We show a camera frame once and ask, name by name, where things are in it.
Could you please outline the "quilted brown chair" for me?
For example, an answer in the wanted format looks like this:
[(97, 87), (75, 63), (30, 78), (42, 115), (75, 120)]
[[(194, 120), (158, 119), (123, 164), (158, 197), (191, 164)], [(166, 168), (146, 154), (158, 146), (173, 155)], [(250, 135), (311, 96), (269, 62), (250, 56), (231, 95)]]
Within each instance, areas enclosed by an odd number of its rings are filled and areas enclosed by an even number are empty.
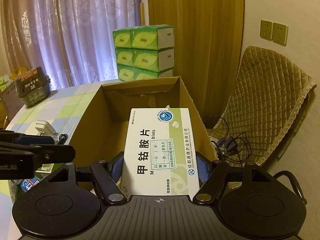
[(233, 167), (246, 162), (263, 166), (273, 154), (281, 157), (306, 116), (316, 86), (284, 55), (247, 47), (227, 106), (220, 118), (212, 119), (208, 133), (213, 145), (222, 138), (235, 139), (235, 155), (221, 150)]

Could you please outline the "stack of green tissue packs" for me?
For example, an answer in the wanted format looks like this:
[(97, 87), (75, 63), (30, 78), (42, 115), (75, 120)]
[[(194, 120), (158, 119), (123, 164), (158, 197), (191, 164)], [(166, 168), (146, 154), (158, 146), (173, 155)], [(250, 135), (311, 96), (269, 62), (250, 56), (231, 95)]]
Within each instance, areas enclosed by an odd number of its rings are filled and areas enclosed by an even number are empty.
[(112, 31), (121, 81), (172, 77), (175, 65), (174, 27), (167, 24)]

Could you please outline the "green white carton box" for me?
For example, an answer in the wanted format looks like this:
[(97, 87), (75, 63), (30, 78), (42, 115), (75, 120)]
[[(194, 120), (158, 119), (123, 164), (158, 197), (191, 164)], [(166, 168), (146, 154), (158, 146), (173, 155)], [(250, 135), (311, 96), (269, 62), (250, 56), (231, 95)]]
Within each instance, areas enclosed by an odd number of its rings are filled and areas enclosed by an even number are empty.
[(43, 164), (40, 168), (36, 170), (36, 173), (50, 174), (52, 173), (53, 168), (54, 164)]

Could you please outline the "large cardboard box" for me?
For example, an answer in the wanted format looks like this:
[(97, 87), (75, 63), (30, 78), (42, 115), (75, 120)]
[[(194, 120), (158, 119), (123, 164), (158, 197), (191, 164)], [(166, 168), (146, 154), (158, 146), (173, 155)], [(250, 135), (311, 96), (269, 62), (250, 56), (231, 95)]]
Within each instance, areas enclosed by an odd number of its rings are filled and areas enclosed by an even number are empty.
[(90, 165), (124, 154), (117, 182), (126, 196), (188, 195), (200, 189), (196, 154), (216, 159), (206, 128), (180, 77), (111, 83), (88, 103), (69, 142), (76, 176), (91, 189)]

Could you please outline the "dark green food container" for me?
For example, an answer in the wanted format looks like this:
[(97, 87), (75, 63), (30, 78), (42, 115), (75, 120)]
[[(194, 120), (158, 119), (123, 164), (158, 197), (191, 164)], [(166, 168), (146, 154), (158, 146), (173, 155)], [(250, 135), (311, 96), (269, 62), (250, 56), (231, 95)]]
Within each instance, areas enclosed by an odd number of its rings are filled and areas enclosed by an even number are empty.
[(50, 96), (50, 78), (42, 67), (32, 68), (15, 80), (17, 96), (33, 107)]

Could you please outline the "white green medicine box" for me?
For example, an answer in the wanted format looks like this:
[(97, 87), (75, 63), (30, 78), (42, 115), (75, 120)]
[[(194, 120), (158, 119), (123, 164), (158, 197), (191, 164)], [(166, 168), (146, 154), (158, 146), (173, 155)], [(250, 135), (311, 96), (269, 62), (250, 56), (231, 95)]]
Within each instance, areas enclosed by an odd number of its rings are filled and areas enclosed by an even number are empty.
[(200, 183), (187, 108), (131, 110), (120, 186), (127, 197), (195, 196)]

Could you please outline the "wooden door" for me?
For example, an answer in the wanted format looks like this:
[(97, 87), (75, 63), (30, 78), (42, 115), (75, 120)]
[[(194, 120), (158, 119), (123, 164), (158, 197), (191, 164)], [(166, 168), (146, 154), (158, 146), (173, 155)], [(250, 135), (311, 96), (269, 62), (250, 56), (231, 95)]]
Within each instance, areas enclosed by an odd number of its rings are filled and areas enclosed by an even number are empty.
[(174, 75), (203, 120), (223, 113), (235, 85), (244, 0), (148, 0), (151, 25), (174, 27)]

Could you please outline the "white night light plug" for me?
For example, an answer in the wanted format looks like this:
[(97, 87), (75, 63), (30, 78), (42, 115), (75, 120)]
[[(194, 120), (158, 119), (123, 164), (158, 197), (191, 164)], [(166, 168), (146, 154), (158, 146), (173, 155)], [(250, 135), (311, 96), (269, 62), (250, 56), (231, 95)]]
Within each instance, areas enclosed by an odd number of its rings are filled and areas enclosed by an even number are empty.
[(35, 128), (41, 135), (45, 136), (54, 136), (56, 133), (53, 126), (48, 121), (44, 120), (37, 120), (35, 122)]

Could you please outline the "brown cardboard pieces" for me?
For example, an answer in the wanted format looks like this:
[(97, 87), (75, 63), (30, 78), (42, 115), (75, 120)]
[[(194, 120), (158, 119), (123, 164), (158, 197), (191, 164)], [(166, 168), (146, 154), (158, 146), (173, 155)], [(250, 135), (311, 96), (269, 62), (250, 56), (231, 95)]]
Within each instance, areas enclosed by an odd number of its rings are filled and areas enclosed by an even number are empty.
[(24, 103), (18, 97), (14, 82), (1, 85), (1, 128), (11, 122)]

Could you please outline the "purple curtain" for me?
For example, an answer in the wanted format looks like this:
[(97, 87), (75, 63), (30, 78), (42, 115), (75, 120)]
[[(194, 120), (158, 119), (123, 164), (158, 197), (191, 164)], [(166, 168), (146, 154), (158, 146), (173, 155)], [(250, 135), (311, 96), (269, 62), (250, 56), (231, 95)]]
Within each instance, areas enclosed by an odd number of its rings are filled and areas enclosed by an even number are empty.
[(112, 32), (140, 25), (141, 0), (1, 0), (5, 68), (42, 67), (51, 88), (118, 77)]

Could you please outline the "wall power sockets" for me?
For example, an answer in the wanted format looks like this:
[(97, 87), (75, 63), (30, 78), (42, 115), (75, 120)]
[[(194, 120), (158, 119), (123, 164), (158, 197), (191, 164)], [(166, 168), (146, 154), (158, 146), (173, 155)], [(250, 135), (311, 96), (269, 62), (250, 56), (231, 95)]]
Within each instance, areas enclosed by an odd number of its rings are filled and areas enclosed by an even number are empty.
[(260, 21), (260, 37), (276, 44), (286, 46), (289, 27), (267, 20)]

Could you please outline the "blue dental floss box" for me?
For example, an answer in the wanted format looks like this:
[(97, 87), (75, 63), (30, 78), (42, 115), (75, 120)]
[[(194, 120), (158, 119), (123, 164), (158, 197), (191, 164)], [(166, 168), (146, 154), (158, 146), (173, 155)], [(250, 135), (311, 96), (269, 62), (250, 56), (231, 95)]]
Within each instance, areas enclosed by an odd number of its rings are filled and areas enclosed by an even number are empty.
[(24, 179), (20, 187), (24, 192), (28, 192), (30, 189), (32, 189), (35, 185), (37, 185), (40, 182), (40, 180), (36, 177), (31, 179)]

